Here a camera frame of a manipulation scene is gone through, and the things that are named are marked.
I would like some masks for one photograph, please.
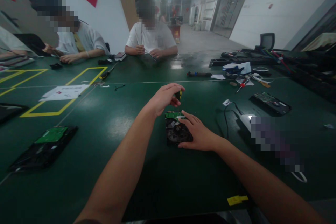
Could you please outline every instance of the label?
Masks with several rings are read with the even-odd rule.
[[[229,100],[229,99],[227,99],[225,102],[223,102],[223,105],[224,106],[227,106],[227,105],[230,105],[232,102]]]

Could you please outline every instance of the person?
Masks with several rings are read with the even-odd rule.
[[[160,22],[162,23],[167,23],[167,13],[166,11],[161,11],[161,15],[160,15],[160,18],[159,18]]]
[[[23,44],[21,40],[0,26],[0,58],[14,56],[17,54],[37,57],[37,55],[25,44]]]
[[[154,0],[135,0],[140,21],[133,25],[125,46],[129,55],[150,54],[161,58],[178,53],[168,26],[155,19]]]
[[[120,223],[139,180],[155,119],[166,106],[178,107],[174,96],[185,88],[176,83],[161,87],[142,108],[117,150],[99,176],[93,191],[75,220],[76,224]],[[326,223],[298,194],[228,140],[214,134],[201,120],[182,110],[179,119],[193,135],[193,142],[179,148],[214,151],[234,171],[271,223]]]
[[[58,29],[58,47],[45,45],[44,52],[60,57],[64,63],[110,54],[102,36],[88,24],[66,10],[61,0],[30,0],[39,15],[49,16]]]

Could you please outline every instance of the person's left hand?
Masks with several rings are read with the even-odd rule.
[[[74,61],[77,61],[81,58],[82,57],[80,56],[80,54],[67,54],[67,55],[62,56],[60,58],[60,61],[70,64],[70,63],[72,63]]]
[[[160,57],[163,56],[163,55],[162,55],[162,51],[160,51],[159,49],[154,49],[154,50],[152,50],[152,51],[150,52],[150,55],[151,55],[152,57],[155,57],[155,58],[160,58]]]
[[[181,102],[174,96],[175,93],[182,90],[186,90],[179,84],[170,83],[166,86],[162,86],[156,94],[149,100],[145,108],[152,110],[156,116],[160,116],[169,104],[178,107]]]

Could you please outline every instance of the red screwdriver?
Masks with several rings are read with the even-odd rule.
[[[245,79],[243,80],[243,82],[240,84],[240,88],[237,90],[236,93],[238,93],[238,91],[239,91],[241,88],[245,87],[246,84],[247,84],[249,81],[250,81],[250,79],[245,78]]]

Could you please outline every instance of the green workbench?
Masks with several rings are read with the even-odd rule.
[[[272,69],[274,82],[270,88],[255,82],[237,94],[237,87],[232,87],[228,80],[187,76],[189,70],[222,73],[222,67],[209,68],[210,59],[202,54],[179,55],[166,61],[154,61],[146,55],[129,56],[116,65],[106,80],[105,85],[110,87],[89,87],[70,104],[66,100],[39,105],[38,100],[55,86],[93,81],[104,71],[101,67],[105,67],[98,66],[97,59],[51,70],[49,64],[57,59],[44,58],[20,69],[36,71],[2,73],[0,102],[38,107],[25,117],[17,116],[0,126],[0,180],[6,177],[8,166],[46,129],[56,125],[79,127],[52,166],[12,174],[0,186],[3,223],[74,221],[141,108],[159,87],[169,82],[180,83],[186,89],[180,109],[196,115],[219,135],[227,134],[222,105],[226,99],[235,101],[244,113],[261,117],[270,115],[249,100],[257,92],[266,91],[291,105],[293,110],[289,114],[275,118],[275,129],[282,131],[286,142],[304,159],[308,183],[299,182],[286,171],[274,152],[258,151],[233,105],[226,112],[229,140],[305,200],[336,197],[336,129],[323,127],[329,123],[336,126],[335,105]],[[16,76],[4,79],[15,73]],[[126,86],[114,91],[120,84]],[[236,177],[215,153],[168,147],[162,115],[155,122],[143,172],[124,221],[243,208],[243,204],[230,207],[226,200],[239,192]]]

